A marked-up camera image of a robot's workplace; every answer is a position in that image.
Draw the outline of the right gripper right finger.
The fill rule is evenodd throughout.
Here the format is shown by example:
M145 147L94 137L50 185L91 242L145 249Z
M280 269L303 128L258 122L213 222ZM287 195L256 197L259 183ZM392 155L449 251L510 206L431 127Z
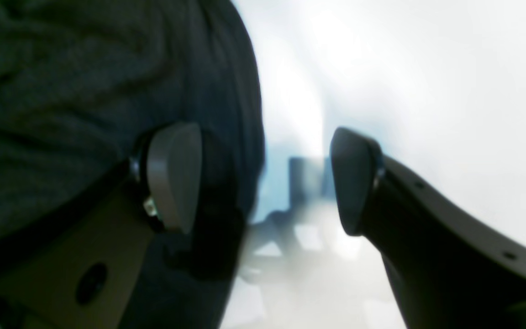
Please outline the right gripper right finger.
M382 256L408 329L526 329L526 247L475 219L376 140L330 145L345 233Z

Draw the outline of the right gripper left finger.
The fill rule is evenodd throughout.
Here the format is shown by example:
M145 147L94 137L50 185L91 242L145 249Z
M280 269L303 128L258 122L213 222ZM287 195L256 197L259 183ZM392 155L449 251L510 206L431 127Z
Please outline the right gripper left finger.
M156 232L190 233L202 134L177 122L82 194L0 238L0 329L116 329Z

